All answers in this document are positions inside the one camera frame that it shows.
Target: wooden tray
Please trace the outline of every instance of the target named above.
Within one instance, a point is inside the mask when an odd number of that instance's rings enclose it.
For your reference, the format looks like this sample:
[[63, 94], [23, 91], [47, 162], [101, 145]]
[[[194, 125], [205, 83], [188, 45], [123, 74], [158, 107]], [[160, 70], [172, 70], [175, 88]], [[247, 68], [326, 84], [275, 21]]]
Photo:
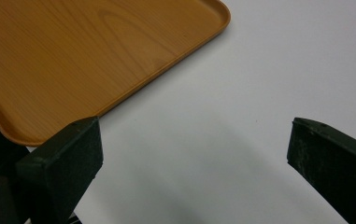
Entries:
[[103, 115], [229, 21], [218, 0], [0, 0], [0, 130], [41, 145]]

